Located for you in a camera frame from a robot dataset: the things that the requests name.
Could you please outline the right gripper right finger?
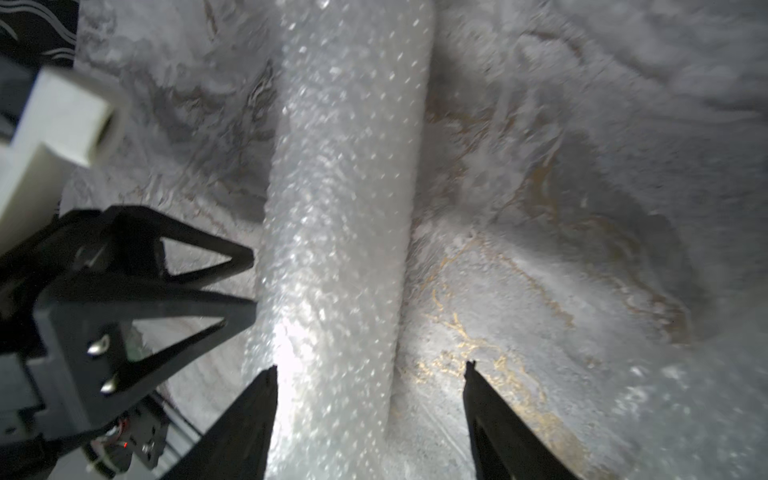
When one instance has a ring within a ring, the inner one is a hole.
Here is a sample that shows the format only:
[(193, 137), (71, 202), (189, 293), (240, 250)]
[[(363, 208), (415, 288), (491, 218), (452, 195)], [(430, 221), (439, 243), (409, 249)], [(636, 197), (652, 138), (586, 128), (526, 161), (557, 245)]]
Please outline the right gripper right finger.
[(466, 363), (464, 378), (463, 405), (477, 479), (577, 479), (473, 361)]

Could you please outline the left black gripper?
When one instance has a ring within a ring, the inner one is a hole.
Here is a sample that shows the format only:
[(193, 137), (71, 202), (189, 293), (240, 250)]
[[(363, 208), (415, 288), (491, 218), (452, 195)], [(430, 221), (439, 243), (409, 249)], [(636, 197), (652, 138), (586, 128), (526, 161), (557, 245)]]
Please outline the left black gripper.
[[(166, 422), (142, 431), (136, 407), (250, 328), (257, 303), (219, 293), (118, 303), (144, 279), (205, 287), (253, 266), (251, 248), (136, 205), (75, 210), (19, 241), (1, 258), (2, 477), (44, 479), (105, 434), (155, 468)], [(211, 323), (127, 361), (121, 323), (187, 318)]]

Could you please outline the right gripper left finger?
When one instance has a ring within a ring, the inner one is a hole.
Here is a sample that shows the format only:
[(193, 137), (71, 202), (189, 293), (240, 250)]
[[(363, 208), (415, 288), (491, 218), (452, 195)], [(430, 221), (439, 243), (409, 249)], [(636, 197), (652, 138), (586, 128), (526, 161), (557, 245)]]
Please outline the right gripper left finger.
[(250, 480), (265, 477), (278, 406), (278, 369), (253, 382), (166, 474), (178, 480)]

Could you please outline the clear bubble wrap roll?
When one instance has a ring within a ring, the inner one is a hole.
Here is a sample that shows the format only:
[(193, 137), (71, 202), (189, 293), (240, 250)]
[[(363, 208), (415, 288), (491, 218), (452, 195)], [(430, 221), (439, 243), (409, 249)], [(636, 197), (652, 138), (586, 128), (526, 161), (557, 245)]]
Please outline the clear bubble wrap roll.
[(281, 113), (245, 377), (270, 479), (379, 479), (435, 30), (430, 1), (281, 1)]

